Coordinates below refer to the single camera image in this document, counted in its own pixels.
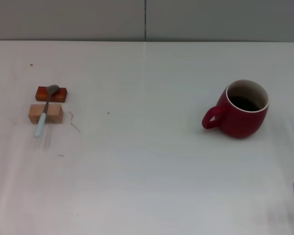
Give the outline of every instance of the spoon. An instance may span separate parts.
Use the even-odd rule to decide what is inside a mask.
[[[48,111],[48,106],[49,106],[49,101],[51,99],[51,95],[56,93],[58,90],[59,90],[59,86],[57,86],[57,85],[51,85],[51,86],[47,87],[48,101],[46,102],[43,113],[40,115],[39,121],[37,123],[36,129],[34,132],[34,137],[36,137],[36,138],[40,137],[43,130],[44,130],[44,125],[45,125],[45,120],[46,120],[46,116],[47,116],[47,111]]]

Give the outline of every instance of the dark wooden block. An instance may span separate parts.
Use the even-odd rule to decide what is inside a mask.
[[[51,96],[51,102],[64,103],[67,97],[67,93],[68,92],[66,88],[60,87],[58,92]],[[48,100],[47,87],[38,87],[35,98],[37,101],[47,101]]]

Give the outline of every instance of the spoon handle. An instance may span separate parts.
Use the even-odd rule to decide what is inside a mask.
[[[39,118],[39,121],[37,123],[37,126],[36,126],[36,129],[35,129],[35,132],[34,132],[34,137],[35,138],[38,138],[41,136],[41,134],[43,133],[43,130],[44,130],[44,125],[45,125],[45,120],[46,120],[46,113],[43,112],[41,115],[40,115],[40,118]]]

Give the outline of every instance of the white table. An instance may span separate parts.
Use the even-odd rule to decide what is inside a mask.
[[[243,78],[263,126],[203,131]],[[35,140],[50,84],[64,121]],[[0,42],[0,235],[294,235],[293,181],[294,43]]]

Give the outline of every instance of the light wooden block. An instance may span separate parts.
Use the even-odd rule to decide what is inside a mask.
[[[32,104],[29,108],[28,117],[33,124],[37,124],[41,113],[44,110],[44,104]],[[63,109],[61,104],[49,104],[46,123],[62,123]]]

